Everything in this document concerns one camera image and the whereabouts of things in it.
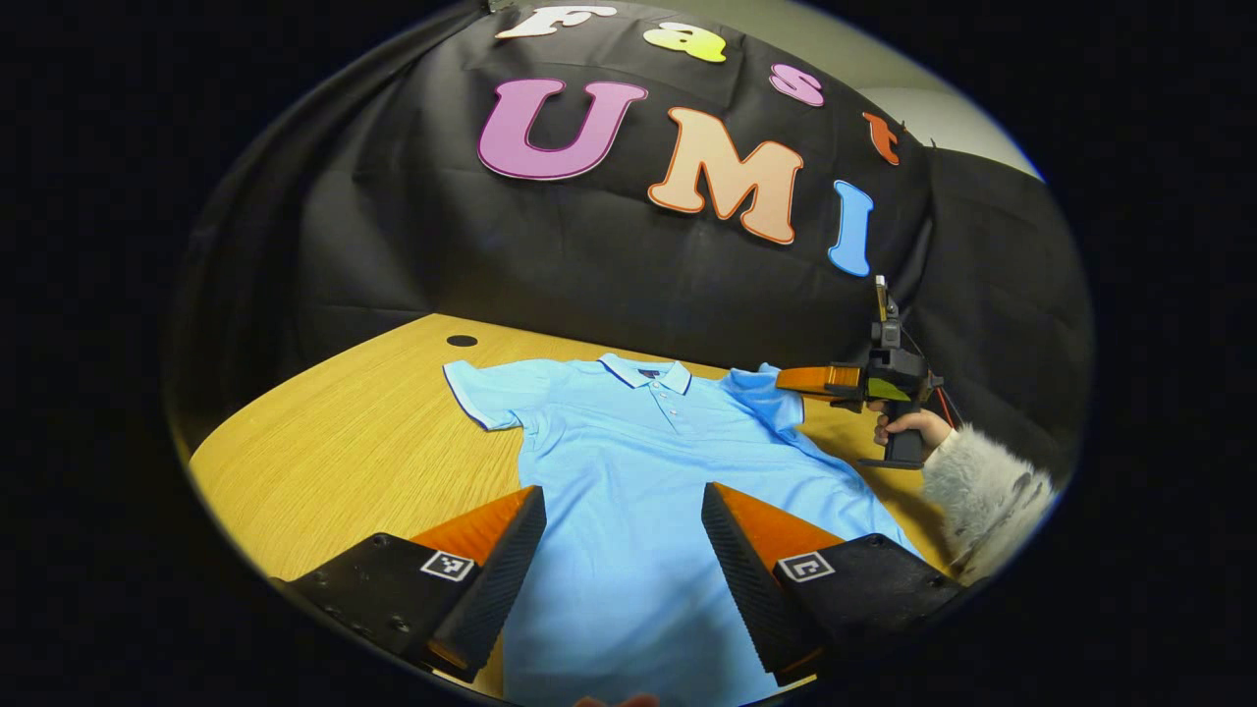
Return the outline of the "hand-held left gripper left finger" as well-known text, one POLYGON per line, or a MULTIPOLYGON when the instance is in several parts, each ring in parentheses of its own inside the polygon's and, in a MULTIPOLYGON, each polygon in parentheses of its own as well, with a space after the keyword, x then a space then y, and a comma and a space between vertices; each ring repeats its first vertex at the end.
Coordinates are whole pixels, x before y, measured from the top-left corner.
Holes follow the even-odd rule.
POLYGON ((297 608, 419 668, 475 681, 547 526, 528 486, 405 538, 376 532, 272 585, 297 608))

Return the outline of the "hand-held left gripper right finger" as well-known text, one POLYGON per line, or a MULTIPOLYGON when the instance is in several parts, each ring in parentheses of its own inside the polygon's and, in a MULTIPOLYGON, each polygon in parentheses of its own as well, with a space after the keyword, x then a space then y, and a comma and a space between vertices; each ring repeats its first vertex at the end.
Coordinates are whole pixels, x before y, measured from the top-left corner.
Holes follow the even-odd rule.
POLYGON ((962 582, 885 533, 843 540, 715 482, 701 520, 763 671, 782 687, 871 671, 962 603, 962 582))

